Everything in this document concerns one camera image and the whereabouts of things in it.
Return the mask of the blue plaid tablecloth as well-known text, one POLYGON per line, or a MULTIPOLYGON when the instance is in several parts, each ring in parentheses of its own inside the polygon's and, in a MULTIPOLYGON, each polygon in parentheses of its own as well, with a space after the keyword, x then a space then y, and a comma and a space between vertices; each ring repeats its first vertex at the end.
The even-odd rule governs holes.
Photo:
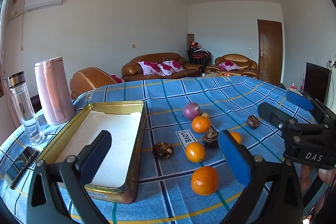
POLYGON ((138 199, 129 205, 98 200, 98 207, 115 223, 217 223, 242 189, 229 178, 224 156, 208 148, 204 165, 215 167, 221 175, 219 193, 197 197, 190 188, 190 177, 198 165, 189 161, 185 147, 201 141, 183 108, 197 103, 210 116, 217 131, 237 132, 242 143, 269 161, 279 161, 285 150, 280 130, 261 121, 250 128, 247 119, 257 115, 261 103, 269 103, 296 118, 313 123, 307 111, 288 102, 285 90, 243 76, 184 78, 180 80, 143 80, 103 86, 83 93, 73 101, 80 111, 90 103, 142 100, 146 125, 141 158, 138 199))

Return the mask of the black smartphone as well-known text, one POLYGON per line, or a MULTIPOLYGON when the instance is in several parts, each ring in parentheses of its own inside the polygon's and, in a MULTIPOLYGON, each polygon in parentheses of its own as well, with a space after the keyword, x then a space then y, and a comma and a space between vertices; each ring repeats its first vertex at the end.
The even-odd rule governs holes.
POLYGON ((36 149, 26 147, 15 159, 4 175, 4 179, 10 189, 14 189, 16 187, 25 170, 37 158, 37 156, 38 151, 36 149))

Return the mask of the brown wooden door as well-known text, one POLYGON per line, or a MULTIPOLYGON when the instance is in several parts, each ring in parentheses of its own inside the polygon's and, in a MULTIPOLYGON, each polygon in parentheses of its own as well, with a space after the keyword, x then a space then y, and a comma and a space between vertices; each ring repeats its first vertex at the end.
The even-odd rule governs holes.
POLYGON ((259 37, 259 78, 279 85, 282 74, 283 35, 281 22, 257 20, 259 37))

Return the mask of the orange tangerine with stem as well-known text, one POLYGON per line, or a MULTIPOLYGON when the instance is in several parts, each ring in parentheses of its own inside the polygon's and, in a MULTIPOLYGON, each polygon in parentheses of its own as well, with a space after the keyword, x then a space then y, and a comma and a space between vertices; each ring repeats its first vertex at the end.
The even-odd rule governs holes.
POLYGON ((204 134, 211 128, 210 118, 206 115, 197 116, 193 119, 191 127, 194 132, 204 134))

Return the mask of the stacked dark chairs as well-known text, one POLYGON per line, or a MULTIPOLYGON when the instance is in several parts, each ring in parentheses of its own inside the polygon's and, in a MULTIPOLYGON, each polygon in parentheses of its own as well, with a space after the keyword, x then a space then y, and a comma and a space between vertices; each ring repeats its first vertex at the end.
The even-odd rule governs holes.
POLYGON ((187 50, 189 57, 189 63, 191 64, 200 64, 204 67, 212 64, 212 56, 208 51, 199 51, 195 48, 189 48, 187 50))

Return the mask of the dark water chestnut left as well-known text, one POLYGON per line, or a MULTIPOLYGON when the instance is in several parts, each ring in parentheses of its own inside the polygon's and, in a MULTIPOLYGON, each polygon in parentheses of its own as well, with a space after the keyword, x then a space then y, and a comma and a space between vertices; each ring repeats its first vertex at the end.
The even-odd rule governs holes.
POLYGON ((173 155, 174 147, 166 142, 158 142, 153 147, 153 155, 158 159, 167 159, 173 155))

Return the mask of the gold rectangular tin box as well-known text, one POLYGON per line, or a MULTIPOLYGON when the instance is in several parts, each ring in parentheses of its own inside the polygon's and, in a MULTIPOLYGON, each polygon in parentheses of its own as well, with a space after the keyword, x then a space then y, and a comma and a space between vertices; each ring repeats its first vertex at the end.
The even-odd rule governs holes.
POLYGON ((83 156, 77 171, 91 198, 132 203, 137 198, 145 115, 143 101, 90 103, 38 158, 56 164, 83 156))

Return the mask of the white wall air conditioner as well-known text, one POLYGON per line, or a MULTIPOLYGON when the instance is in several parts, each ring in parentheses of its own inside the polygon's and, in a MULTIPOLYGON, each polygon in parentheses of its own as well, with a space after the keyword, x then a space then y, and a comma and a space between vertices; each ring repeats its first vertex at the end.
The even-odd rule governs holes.
POLYGON ((49 7, 59 6, 62 0, 26 0, 24 12, 45 9, 49 7))

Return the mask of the red cushion on near chair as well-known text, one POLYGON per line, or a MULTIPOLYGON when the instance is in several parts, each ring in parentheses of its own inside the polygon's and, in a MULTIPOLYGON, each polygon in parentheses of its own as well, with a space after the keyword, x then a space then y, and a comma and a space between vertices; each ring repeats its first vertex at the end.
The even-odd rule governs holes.
POLYGON ((117 84, 120 84, 120 83, 124 83, 125 81, 118 77, 117 75, 110 75, 110 77, 117 83, 117 84))

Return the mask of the purple passion fruit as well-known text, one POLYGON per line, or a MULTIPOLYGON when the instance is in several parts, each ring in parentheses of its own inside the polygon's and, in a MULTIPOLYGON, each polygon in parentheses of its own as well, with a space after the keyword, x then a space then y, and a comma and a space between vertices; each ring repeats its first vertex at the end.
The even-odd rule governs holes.
POLYGON ((195 102, 188 103, 183 109, 183 116, 189 121, 200 115, 202 115, 201 107, 195 102))

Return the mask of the clear glass water bottle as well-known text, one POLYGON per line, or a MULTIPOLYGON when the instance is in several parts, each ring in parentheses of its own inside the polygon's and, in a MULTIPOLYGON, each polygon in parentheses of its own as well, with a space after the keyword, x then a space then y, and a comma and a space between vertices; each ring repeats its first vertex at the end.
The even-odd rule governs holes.
POLYGON ((24 71, 15 73, 8 77, 11 99, 21 125, 25 128, 32 145, 42 144, 45 135, 42 133, 39 122, 30 100, 29 91, 26 85, 24 71))

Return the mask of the small far orange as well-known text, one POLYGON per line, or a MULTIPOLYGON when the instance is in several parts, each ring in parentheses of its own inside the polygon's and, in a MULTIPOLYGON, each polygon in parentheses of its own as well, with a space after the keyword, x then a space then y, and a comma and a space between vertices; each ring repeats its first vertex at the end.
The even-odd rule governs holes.
POLYGON ((236 140, 238 144, 242 142, 242 136, 238 132, 230 132, 231 136, 236 140))

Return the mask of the white floral pillow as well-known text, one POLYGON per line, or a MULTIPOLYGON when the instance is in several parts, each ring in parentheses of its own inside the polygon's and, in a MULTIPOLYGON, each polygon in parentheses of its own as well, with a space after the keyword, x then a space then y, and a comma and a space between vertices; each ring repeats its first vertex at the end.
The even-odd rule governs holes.
POLYGON ((148 75, 164 76, 157 63, 153 63, 150 61, 139 61, 138 64, 142 68, 144 76, 148 75))
POLYGON ((158 63, 162 73, 164 76, 171 76, 175 73, 184 71, 185 69, 181 66, 179 62, 176 60, 167 60, 163 61, 162 63, 158 63))

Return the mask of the white floral pillow left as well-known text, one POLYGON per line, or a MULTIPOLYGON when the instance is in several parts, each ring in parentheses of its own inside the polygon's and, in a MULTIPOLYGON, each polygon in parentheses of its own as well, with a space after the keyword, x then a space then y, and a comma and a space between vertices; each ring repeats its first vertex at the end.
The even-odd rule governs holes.
POLYGON ((148 75, 164 76, 157 63, 153 63, 150 61, 139 61, 138 64, 142 68, 144 76, 148 75))

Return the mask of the smooth orange kumquat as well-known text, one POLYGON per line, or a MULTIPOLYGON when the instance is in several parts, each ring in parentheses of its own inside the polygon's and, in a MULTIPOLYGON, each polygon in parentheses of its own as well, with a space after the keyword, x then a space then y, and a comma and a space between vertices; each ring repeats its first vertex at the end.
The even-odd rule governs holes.
POLYGON ((189 161, 200 163, 205 159, 206 150, 201 143, 192 142, 186 146, 185 154, 189 161))

